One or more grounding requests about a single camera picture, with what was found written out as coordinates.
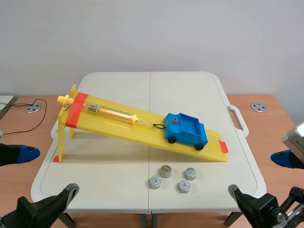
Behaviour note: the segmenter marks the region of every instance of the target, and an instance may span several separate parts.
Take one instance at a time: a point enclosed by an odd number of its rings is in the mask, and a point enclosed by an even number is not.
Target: round metal plate
[[[251,108],[259,113],[264,113],[267,111],[267,106],[261,102],[252,103]]]
[[[29,105],[25,108],[26,113],[35,113],[39,111],[41,108],[41,103],[34,103],[33,105]]]

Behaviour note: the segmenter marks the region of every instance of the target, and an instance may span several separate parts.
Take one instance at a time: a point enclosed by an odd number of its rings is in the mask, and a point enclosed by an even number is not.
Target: black cable
[[[5,134],[3,134],[3,135],[6,135],[6,134],[14,134],[14,133],[25,133],[25,132],[30,132],[30,131],[32,131],[32,130],[34,130],[34,129],[36,129],[37,127],[39,127],[40,126],[40,124],[43,122],[43,120],[44,120],[44,118],[46,117],[46,113],[47,113],[47,105],[48,105],[48,103],[45,101],[45,100],[43,100],[43,99],[36,99],[35,101],[37,101],[37,100],[40,100],[40,101],[44,101],[45,103],[46,103],[46,108],[45,108],[45,110],[44,110],[44,115],[43,115],[43,118],[42,118],[42,120],[40,121],[40,123],[36,126],[36,127],[34,127],[34,128],[32,128],[32,129],[30,129],[30,130],[27,130],[27,131],[19,131],[19,132],[10,132],[10,133],[5,133]],[[28,104],[24,104],[24,105],[19,105],[19,104],[17,104],[17,105],[11,105],[11,106],[16,106],[16,107],[20,107],[20,106],[27,106]]]
[[[31,105],[31,104],[25,104],[25,103],[17,103],[17,104],[7,104],[7,103],[2,103],[2,102],[0,102],[0,104],[4,104],[4,105],[8,105],[8,107],[5,107],[5,108],[2,108],[1,110],[0,110],[0,112],[2,111],[2,110],[4,110],[4,109],[7,109],[7,108],[11,108],[12,106],[13,107],[22,107],[22,106],[28,106],[28,105]]]

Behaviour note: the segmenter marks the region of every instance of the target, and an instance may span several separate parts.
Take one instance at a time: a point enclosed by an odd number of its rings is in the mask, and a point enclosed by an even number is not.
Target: table handle
[[[234,105],[230,105],[230,107],[228,109],[229,109],[229,111],[231,111],[234,114],[234,116],[237,120],[237,123],[243,132],[244,137],[247,138],[247,136],[249,135],[249,129],[245,123],[245,120],[244,120],[241,112]]]

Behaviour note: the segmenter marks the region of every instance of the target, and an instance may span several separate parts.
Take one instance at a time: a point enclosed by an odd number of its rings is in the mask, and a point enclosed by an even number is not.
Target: silver cylinder weight
[[[187,180],[182,180],[180,183],[179,183],[179,189],[180,189],[180,192],[181,193],[188,193],[191,189],[191,186],[190,186],[190,183],[189,181]]]
[[[163,165],[161,167],[161,177],[167,178],[171,176],[171,167],[169,165]]]
[[[162,184],[160,176],[152,176],[149,181],[149,185],[152,189],[158,189]]]
[[[196,178],[196,170],[194,168],[186,169],[186,178],[190,181]]]

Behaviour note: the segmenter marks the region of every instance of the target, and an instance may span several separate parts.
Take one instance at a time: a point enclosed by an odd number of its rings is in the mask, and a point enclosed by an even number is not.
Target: car wheel
[[[197,151],[201,151],[202,149],[204,149],[204,146],[202,144],[197,144],[194,146],[194,148],[197,150]]]
[[[168,138],[168,143],[176,143],[176,138],[175,137],[169,137]]]

